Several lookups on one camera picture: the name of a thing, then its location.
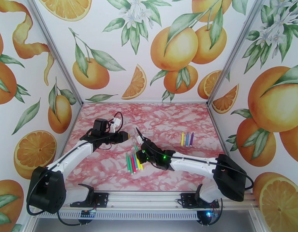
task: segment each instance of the blue marker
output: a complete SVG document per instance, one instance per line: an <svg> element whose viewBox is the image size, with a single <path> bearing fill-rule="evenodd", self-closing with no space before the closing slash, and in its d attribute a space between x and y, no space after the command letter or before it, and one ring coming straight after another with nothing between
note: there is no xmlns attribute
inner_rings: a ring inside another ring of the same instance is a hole
<svg viewBox="0 0 298 232"><path fill-rule="evenodd" d="M187 137L185 139L185 146L189 146L189 133L187 133Z"/></svg>
<svg viewBox="0 0 298 232"><path fill-rule="evenodd" d="M135 168L138 169L138 165L137 165L137 160L136 160L136 155L135 154L133 154L133 159L134 159Z"/></svg>

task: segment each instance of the metal frame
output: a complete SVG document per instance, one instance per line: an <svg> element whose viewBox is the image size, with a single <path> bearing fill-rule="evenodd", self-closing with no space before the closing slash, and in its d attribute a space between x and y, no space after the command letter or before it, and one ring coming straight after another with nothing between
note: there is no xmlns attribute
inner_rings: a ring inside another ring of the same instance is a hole
<svg viewBox="0 0 298 232"><path fill-rule="evenodd" d="M71 86L71 89L78 101L82 106L83 101L80 94L78 93L69 72L63 62L62 57L58 49L55 46L55 43L50 35L50 32L44 22L35 0L26 0L30 12L33 14L33 17L36 19L39 24L40 30L45 36L46 42L49 46L51 53L54 55L57 60L59 67L67 80L68 84ZM222 148L226 154L229 155L229 152L226 148L224 140L222 138L221 132L215 118L211 112L210 105L213 102L215 95L217 94L219 88L222 85L224 78L226 77L232 62L236 58L240 47L242 46L250 26L254 22L254 18L260 12L261 5L264 0L255 0L254 6L250 11L242 31L232 49L232 52L221 72L211 95L209 96L207 104L207 110L214 125L214 128L217 132L219 141L222 145ZM95 220L195 220L196 211L200 209L184 209L177 203L177 199L180 198L180 194L183 192L134 192L134 191L111 191L109 192L109 200L106 208L98 208L96 213ZM256 201L251 192L245 193L245 200L243 202L234 202L227 198L223 199L224 201L224 210L249 210L252 222L255 226L256 231L266 231L259 212L257 209ZM64 206L60 212L62 218L81 218L79 217L81 210L84 208L71 208ZM56 218L56 215L50 213L43 213L38 217L30 217L28 223L22 228L22 231L33 231L34 226L38 218Z"/></svg>

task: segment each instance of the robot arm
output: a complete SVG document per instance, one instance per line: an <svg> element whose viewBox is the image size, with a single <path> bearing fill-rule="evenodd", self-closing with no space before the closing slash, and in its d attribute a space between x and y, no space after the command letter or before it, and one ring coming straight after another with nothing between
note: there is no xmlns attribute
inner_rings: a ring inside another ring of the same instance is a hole
<svg viewBox="0 0 298 232"><path fill-rule="evenodd" d="M186 171L212 179L211 183L199 186L197 197L207 203L225 196L234 201L243 201L246 172L227 155L218 158L200 158L184 155L173 150L161 150L151 140L143 137L137 129L141 150L137 152L140 163L150 162L162 170Z"/></svg>
<svg viewBox="0 0 298 232"><path fill-rule="evenodd" d="M121 120L113 118L109 123L105 119L96 119L91 128L75 147L47 167L37 167L31 177L27 195L29 205L50 213L56 213L64 204L87 199L90 187L80 184L80 187L66 189L65 179L75 167L102 144L117 144L130 138L125 131L115 131Z"/></svg>

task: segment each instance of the pink marble surface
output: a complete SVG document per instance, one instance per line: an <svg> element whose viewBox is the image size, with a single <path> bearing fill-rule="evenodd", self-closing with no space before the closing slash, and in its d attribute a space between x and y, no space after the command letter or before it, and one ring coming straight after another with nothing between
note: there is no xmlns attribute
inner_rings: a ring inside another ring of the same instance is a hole
<svg viewBox="0 0 298 232"><path fill-rule="evenodd" d="M188 172L163 171L150 163L144 170L131 175L127 171L125 154L134 153L136 127L144 136L162 149L173 149L183 154L217 157L221 144L211 123L205 104L163 103L103 103L84 104L72 131L65 153L92 127L96 118L111 119L121 111L123 131L131 138L113 145L110 150L96 150L84 159L66 180L67 187L88 184L105 191L190 191L196 190L204 177ZM180 146L181 133L194 132L193 147Z"/></svg>

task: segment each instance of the yellow marker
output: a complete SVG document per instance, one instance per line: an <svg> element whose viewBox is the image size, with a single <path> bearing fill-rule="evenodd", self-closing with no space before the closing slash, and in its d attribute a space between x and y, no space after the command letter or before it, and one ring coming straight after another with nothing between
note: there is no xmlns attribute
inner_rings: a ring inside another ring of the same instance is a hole
<svg viewBox="0 0 298 232"><path fill-rule="evenodd" d="M137 162L138 169L142 169L139 159L137 157L136 157L136 162Z"/></svg>
<svg viewBox="0 0 298 232"><path fill-rule="evenodd" d="M181 146L183 146L183 139L184 139L184 136L185 136L185 134L182 132L182 133L181 133L181 144L180 144Z"/></svg>

